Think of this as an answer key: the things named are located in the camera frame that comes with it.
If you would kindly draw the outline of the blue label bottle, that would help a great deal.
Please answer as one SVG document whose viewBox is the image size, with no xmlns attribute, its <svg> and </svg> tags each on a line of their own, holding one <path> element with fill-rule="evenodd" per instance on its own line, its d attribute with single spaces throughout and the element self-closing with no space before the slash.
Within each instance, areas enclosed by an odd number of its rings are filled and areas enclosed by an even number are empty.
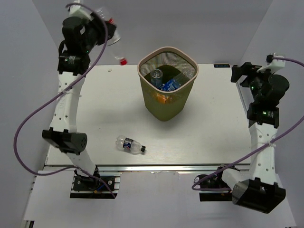
<svg viewBox="0 0 304 228">
<path fill-rule="evenodd" d="M 163 72 L 160 69 L 154 69 L 150 72 L 151 84 L 157 89 L 162 87 Z"/>
<path fill-rule="evenodd" d="M 162 91 L 171 92 L 179 89 L 193 78 L 194 74 L 189 69 L 184 69 L 162 86 Z"/>
</svg>

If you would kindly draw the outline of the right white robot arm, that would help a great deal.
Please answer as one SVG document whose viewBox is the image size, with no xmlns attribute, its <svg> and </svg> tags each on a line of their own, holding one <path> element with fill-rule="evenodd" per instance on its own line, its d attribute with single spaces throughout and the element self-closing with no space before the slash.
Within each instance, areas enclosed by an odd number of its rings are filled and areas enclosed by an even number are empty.
<svg viewBox="0 0 304 228">
<path fill-rule="evenodd" d="M 275 146 L 271 142 L 279 127 L 279 101 L 289 88 L 288 80 L 276 74 L 284 67 L 282 60 L 273 60 L 267 66 L 245 62 L 232 67 L 231 82 L 235 83 L 244 76 L 240 85 L 251 91 L 253 102 L 247 110 L 251 149 L 260 151 L 251 156 L 248 174 L 226 167 L 214 178 L 219 189 L 230 187 L 233 204 L 265 214 L 270 213 L 286 196 L 286 190 L 277 183 Z"/>
</svg>

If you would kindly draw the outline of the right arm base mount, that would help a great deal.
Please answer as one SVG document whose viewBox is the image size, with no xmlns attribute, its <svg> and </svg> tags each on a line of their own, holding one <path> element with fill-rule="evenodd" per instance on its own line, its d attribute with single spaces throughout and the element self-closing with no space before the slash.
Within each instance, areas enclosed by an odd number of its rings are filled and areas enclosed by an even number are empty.
<svg viewBox="0 0 304 228">
<path fill-rule="evenodd" d="M 199 184 L 202 189 L 199 193 L 200 202 L 231 202 L 232 193 L 228 185 L 218 175 L 213 175 Z"/>
</svg>

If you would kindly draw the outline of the red label water bottle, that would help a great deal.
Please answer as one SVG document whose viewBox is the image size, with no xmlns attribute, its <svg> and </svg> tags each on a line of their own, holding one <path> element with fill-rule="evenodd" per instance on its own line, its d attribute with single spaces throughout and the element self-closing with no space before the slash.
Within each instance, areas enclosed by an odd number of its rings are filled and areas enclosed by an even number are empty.
<svg viewBox="0 0 304 228">
<path fill-rule="evenodd" d="M 112 32 L 111 29 L 108 28 L 110 38 L 107 42 L 107 49 L 111 52 L 112 56 L 119 62 L 121 66 L 126 65 L 128 61 L 123 51 L 121 36 L 118 32 L 118 26 L 115 23 L 112 14 L 109 13 L 105 6 L 100 7 L 95 11 L 105 22 L 108 22 L 110 25 L 116 26 L 114 32 Z"/>
</svg>

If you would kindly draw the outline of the orange juice bottle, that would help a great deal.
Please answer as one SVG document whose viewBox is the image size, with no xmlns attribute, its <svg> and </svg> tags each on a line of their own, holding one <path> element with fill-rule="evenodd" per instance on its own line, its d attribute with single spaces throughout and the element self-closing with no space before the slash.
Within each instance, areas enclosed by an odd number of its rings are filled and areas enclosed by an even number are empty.
<svg viewBox="0 0 304 228">
<path fill-rule="evenodd" d="M 170 95 L 164 95 L 160 93 L 155 93 L 153 98 L 156 102 L 160 104 L 169 104 L 172 102 L 172 97 Z"/>
</svg>

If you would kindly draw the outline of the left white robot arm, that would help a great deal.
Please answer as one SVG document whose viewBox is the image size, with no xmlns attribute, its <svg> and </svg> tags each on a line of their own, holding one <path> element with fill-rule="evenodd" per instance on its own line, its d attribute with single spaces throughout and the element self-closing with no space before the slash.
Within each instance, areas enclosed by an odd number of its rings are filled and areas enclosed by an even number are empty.
<svg viewBox="0 0 304 228">
<path fill-rule="evenodd" d="M 43 130 L 42 137 L 54 148 L 59 149 L 80 168 L 78 175 L 85 176 L 84 184 L 91 190 L 100 185 L 95 175 L 96 165 L 87 151 L 87 135 L 77 132 L 76 114 L 80 92 L 85 81 L 83 74 L 90 64 L 90 51 L 110 40 L 117 26 L 112 19 L 81 19 L 76 16 L 63 21 L 64 40 L 58 48 L 58 94 L 55 112 L 49 129 Z"/>
</svg>

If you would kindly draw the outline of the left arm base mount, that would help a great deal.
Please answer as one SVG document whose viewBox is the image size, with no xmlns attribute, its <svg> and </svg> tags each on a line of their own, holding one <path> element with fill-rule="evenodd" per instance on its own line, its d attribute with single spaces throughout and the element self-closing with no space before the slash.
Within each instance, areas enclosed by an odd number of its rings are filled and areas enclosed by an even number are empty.
<svg viewBox="0 0 304 228">
<path fill-rule="evenodd" d="M 113 173 L 100 173 L 101 178 L 117 196 L 120 187 L 120 175 Z M 74 171 L 72 187 L 70 191 L 71 199 L 114 199 L 112 193 L 108 190 L 106 185 L 92 177 L 81 176 Z"/>
</svg>

